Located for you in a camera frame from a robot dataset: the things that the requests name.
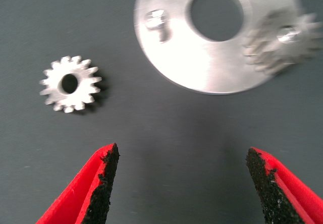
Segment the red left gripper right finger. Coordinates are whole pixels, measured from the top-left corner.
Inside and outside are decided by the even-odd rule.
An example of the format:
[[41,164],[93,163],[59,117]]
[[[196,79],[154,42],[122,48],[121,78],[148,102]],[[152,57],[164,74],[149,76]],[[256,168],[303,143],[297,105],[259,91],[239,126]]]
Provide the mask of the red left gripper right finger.
[[322,199],[277,158],[251,147],[246,165],[265,223],[322,223]]

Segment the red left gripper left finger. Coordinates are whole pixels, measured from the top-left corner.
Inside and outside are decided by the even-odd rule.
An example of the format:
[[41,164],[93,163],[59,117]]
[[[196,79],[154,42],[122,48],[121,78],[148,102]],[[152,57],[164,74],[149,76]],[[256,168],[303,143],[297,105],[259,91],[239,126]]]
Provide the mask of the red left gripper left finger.
[[116,143],[98,149],[37,223],[106,223],[119,157]]

